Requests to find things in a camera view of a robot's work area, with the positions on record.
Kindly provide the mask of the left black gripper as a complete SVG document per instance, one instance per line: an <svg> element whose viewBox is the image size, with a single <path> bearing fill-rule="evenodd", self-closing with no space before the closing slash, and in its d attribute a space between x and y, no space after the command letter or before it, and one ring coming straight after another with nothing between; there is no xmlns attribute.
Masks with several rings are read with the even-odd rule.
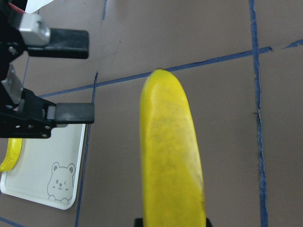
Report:
<svg viewBox="0 0 303 227"><path fill-rule="evenodd" d="M60 125L93 123L93 103L53 103L23 90L11 62L25 50L32 57L87 59L89 34L50 28L40 15L23 14L9 0L0 2L0 137L47 139ZM20 114L15 109L21 100Z"/></svg>

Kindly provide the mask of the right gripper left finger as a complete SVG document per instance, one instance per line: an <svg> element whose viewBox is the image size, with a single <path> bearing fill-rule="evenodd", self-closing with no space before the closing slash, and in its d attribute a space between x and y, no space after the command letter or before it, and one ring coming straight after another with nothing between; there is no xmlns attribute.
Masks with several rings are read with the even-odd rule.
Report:
<svg viewBox="0 0 303 227"><path fill-rule="evenodd" d="M136 218L134 220L134 227L143 227L143 218Z"/></svg>

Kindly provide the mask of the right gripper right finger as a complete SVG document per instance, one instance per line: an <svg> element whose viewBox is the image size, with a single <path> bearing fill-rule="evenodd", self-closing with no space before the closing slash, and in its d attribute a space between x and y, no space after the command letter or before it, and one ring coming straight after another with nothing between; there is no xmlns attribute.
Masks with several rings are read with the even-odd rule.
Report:
<svg viewBox="0 0 303 227"><path fill-rule="evenodd" d="M206 218L206 224L205 224L206 227L213 227L211 221L209 218Z"/></svg>

